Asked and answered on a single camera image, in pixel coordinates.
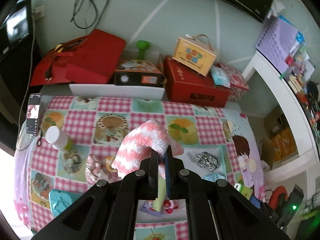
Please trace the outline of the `pink white zigzag towel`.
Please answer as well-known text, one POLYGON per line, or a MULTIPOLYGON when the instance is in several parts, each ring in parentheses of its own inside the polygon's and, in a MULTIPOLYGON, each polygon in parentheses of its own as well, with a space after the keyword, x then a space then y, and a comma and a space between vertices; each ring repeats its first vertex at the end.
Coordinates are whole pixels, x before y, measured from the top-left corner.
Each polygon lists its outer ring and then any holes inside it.
POLYGON ((117 169, 118 177, 139 169, 141 161, 150 157, 151 150, 164 158, 168 146, 171 146, 173 156, 184 153, 184 148, 168 135, 165 128, 155 120, 148 120, 133 129, 123 139, 112 167, 117 169))

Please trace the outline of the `green tissue pack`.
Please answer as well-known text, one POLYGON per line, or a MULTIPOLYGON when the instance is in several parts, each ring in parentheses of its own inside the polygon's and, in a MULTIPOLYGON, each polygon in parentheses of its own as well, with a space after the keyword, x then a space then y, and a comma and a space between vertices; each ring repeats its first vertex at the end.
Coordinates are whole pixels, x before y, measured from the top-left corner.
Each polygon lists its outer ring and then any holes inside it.
POLYGON ((239 191, 247 200, 250 200, 253 190, 240 183, 235 183, 234 188, 239 191))

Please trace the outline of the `black white leopard scrunchie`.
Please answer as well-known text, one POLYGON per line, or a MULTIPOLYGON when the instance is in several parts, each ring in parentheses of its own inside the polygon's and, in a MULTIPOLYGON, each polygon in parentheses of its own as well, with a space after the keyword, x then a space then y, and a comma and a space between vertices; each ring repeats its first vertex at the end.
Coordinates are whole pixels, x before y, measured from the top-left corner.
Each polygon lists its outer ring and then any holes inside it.
POLYGON ((215 171, 220 166, 220 160, 217 156, 209 152, 201 152, 195 157, 195 163, 199 167, 208 167, 210 172, 215 171))

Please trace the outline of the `pink floral fabric scrunchie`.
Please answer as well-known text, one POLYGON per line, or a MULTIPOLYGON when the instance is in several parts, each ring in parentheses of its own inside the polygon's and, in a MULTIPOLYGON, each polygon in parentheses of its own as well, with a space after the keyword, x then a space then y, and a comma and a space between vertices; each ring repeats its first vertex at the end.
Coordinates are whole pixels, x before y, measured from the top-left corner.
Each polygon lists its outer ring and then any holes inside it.
POLYGON ((103 169, 100 160, 93 154, 89 154, 86 161, 85 176, 88 184, 93 185, 103 179, 111 182, 110 175, 103 169))

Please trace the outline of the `teal square pouch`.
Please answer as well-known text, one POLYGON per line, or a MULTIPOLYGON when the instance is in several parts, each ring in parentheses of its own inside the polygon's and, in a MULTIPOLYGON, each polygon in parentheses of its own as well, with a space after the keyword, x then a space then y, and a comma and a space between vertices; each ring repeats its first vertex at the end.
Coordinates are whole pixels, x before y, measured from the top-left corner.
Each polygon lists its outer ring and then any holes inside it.
POLYGON ((60 215, 81 196, 82 193, 52 189, 49 192, 49 205, 53 216, 57 217, 60 215))

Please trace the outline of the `red cardboard box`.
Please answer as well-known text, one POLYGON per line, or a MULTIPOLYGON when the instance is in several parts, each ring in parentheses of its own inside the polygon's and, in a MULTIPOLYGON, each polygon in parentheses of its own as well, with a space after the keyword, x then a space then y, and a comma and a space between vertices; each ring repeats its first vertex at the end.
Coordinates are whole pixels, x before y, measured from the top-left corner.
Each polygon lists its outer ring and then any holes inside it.
POLYGON ((214 85, 210 75, 202 76, 167 56, 163 63, 167 97, 172 102, 225 107, 230 89, 214 85))

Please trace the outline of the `white long tray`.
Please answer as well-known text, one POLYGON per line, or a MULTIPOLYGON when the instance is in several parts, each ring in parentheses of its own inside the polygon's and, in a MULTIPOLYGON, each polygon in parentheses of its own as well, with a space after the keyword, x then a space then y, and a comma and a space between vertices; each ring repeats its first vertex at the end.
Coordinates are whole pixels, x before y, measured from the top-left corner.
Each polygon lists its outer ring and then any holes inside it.
POLYGON ((164 88, 148 86, 116 86, 110 84, 70 84, 74 96, 129 98, 141 100, 163 99, 164 88))

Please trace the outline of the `white pill bottle green label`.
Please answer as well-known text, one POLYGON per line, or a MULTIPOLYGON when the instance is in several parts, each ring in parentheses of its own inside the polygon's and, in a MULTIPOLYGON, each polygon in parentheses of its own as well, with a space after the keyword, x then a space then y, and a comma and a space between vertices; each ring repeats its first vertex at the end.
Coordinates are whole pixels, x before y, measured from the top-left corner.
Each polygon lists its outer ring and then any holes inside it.
POLYGON ((72 151, 73 142, 71 138, 57 126, 50 126, 46 131, 46 141, 56 150, 67 154, 72 151))

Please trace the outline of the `blue wet wipes pack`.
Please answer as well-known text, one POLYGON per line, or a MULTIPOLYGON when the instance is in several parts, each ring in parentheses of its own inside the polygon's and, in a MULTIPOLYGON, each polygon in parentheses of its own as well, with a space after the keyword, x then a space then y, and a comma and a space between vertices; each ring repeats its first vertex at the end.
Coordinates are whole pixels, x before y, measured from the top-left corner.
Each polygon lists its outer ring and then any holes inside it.
POLYGON ((230 80, 224 70, 220 67, 212 66, 210 69, 213 81, 217 86, 223 86, 226 88, 231 87, 230 80))

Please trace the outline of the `black gauge box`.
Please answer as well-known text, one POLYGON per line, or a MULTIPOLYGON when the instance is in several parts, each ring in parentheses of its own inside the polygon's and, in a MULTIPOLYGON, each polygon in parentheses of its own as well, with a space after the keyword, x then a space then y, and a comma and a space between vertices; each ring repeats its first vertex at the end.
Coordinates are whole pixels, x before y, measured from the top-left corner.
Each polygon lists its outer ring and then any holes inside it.
POLYGON ((114 84, 117 86, 163 87, 165 82, 163 73, 148 60, 123 60, 114 71, 114 84))

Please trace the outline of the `patterned red gift box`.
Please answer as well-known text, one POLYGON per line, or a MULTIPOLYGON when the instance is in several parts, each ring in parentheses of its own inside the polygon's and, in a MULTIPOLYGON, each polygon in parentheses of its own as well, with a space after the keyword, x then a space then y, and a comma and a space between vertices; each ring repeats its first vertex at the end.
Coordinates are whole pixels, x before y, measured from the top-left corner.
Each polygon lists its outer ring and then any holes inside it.
POLYGON ((236 68, 222 63, 218 63, 217 66, 220 67, 229 78, 231 91, 228 101, 237 102, 246 92, 249 91, 247 81, 236 68))

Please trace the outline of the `smartphone on table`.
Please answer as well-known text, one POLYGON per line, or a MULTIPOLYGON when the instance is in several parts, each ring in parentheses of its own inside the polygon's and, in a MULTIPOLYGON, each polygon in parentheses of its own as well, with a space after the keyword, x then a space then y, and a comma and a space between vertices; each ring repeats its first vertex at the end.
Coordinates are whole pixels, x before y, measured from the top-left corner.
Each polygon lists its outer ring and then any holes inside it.
POLYGON ((41 109, 41 94, 31 94, 29 96, 26 113, 26 133, 37 135, 38 122, 41 109))

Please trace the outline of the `green dumbbell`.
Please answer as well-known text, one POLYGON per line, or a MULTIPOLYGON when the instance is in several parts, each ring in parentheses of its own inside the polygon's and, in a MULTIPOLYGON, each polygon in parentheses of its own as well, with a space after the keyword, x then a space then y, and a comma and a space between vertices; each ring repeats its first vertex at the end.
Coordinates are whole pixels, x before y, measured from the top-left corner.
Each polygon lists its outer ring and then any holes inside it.
POLYGON ((138 49, 137 59, 144 60, 145 52, 150 48, 151 44, 148 41, 139 40, 136 42, 136 47, 138 49))

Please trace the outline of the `purple plastic basket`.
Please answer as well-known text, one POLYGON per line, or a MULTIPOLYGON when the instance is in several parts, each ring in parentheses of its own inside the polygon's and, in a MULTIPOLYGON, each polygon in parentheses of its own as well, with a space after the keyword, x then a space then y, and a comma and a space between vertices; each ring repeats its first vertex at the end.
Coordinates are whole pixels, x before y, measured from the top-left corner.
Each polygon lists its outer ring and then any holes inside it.
POLYGON ((255 48, 276 70, 283 74, 289 67, 285 60, 296 44, 298 30, 286 20, 271 16, 258 37, 255 48))

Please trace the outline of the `yellow wooden handled box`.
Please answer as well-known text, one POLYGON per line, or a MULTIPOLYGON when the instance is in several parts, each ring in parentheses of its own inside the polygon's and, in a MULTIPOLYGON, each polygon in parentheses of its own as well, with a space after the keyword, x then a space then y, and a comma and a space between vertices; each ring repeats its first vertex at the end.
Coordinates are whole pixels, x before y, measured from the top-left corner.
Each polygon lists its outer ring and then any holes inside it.
POLYGON ((207 35, 185 35, 177 39, 172 58, 202 76, 207 76, 219 52, 207 35))

